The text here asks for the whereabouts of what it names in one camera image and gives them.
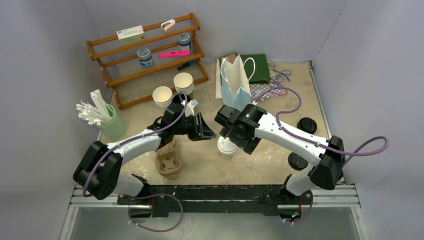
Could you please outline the white cup lid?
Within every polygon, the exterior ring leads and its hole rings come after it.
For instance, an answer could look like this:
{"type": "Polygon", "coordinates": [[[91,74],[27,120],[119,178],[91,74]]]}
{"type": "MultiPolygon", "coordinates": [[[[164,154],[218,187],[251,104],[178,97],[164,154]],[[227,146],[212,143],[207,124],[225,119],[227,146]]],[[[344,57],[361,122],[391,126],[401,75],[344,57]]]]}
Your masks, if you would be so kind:
{"type": "Polygon", "coordinates": [[[223,136],[220,136],[217,140],[217,148],[218,146],[221,147],[227,147],[227,148],[231,148],[231,147],[237,147],[237,150],[239,149],[237,145],[235,145],[234,143],[232,143],[229,138],[225,138],[223,136]]]}

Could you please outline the light blue paper bag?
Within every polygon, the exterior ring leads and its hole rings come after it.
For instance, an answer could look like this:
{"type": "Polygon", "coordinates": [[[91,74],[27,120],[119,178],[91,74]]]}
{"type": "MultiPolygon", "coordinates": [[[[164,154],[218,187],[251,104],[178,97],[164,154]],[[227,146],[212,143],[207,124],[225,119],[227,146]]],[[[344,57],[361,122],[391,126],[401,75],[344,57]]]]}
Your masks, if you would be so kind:
{"type": "Polygon", "coordinates": [[[253,71],[255,72],[255,60],[252,57],[242,60],[239,55],[233,63],[227,57],[222,58],[219,68],[220,93],[223,104],[239,111],[243,111],[246,105],[252,103],[249,80],[254,74],[247,76],[245,72],[245,64],[249,61],[253,63],[253,71]]]}

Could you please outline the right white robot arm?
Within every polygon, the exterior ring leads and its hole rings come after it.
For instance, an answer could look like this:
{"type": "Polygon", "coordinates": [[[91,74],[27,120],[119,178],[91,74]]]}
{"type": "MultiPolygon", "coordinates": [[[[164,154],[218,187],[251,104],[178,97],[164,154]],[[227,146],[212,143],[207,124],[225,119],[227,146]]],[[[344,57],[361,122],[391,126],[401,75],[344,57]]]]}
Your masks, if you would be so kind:
{"type": "Polygon", "coordinates": [[[214,120],[222,127],[220,135],[249,155],[261,140],[267,140],[308,162],[307,168],[297,175],[289,175],[283,184],[280,196],[288,204],[315,187],[334,190],[342,177],[345,155],[327,149],[343,150],[343,141],[339,137],[326,139],[309,134],[253,104],[246,105],[242,111],[223,105],[214,120]]]}

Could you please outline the single white paper cup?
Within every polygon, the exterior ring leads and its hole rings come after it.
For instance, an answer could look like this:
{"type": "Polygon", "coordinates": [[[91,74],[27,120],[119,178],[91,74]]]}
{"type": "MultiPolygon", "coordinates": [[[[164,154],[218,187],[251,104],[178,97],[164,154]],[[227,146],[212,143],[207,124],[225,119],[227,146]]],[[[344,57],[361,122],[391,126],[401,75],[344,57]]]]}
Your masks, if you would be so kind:
{"type": "Polygon", "coordinates": [[[221,147],[218,145],[218,151],[219,155],[224,159],[230,159],[234,156],[234,154],[237,152],[237,147],[221,147]]]}

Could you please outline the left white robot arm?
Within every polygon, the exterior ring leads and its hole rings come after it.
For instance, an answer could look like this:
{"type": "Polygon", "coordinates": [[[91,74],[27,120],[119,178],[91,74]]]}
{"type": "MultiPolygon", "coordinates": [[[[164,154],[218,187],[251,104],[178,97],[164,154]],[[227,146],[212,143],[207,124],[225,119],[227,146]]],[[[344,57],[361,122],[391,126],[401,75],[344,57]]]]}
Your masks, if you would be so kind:
{"type": "Polygon", "coordinates": [[[206,124],[201,113],[185,115],[186,107],[170,104],[145,130],[127,139],[104,144],[93,142],[73,173],[73,180],[83,188],[83,196],[103,200],[111,194],[129,195],[138,205],[146,203],[149,191],[142,177],[120,175],[129,161],[172,142],[175,135],[191,141],[210,140],[216,133],[206,124]]]}

